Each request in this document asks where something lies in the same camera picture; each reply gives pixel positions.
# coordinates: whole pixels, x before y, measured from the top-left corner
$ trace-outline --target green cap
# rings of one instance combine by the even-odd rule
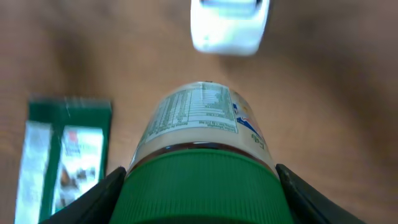
[[[214,149],[166,153],[131,172],[110,223],[152,222],[293,223],[271,171]]]

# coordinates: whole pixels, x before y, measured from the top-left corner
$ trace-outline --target nutrition facts table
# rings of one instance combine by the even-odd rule
[[[140,145],[169,131],[200,127],[238,132],[227,87],[195,83],[168,96],[156,110]]]

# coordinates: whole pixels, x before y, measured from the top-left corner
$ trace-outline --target food packet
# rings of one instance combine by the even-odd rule
[[[104,178],[111,115],[103,100],[29,101],[16,224],[47,219]]]

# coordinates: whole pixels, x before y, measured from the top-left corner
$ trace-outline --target white object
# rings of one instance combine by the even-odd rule
[[[192,0],[191,35],[200,52],[252,55],[267,22],[269,0]]]

